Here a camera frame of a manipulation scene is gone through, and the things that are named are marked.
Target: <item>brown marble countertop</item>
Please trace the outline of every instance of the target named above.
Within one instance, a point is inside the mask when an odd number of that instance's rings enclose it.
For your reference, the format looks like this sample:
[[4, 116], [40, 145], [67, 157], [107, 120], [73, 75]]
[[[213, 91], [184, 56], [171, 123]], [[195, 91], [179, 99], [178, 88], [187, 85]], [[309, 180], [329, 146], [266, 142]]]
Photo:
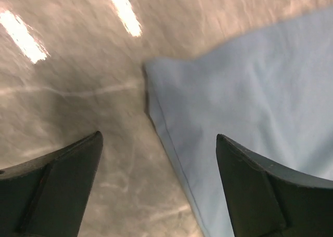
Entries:
[[0, 0], [0, 168], [100, 130], [80, 237], [202, 236], [145, 110], [142, 63], [333, 0]]

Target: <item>folded cloth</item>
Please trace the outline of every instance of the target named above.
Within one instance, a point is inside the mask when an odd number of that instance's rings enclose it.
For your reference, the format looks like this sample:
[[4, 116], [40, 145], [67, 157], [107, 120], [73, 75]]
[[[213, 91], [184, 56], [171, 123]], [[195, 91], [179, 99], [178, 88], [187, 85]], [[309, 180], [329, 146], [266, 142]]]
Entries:
[[333, 7], [145, 69], [150, 116], [206, 237], [234, 236], [217, 134], [333, 179]]

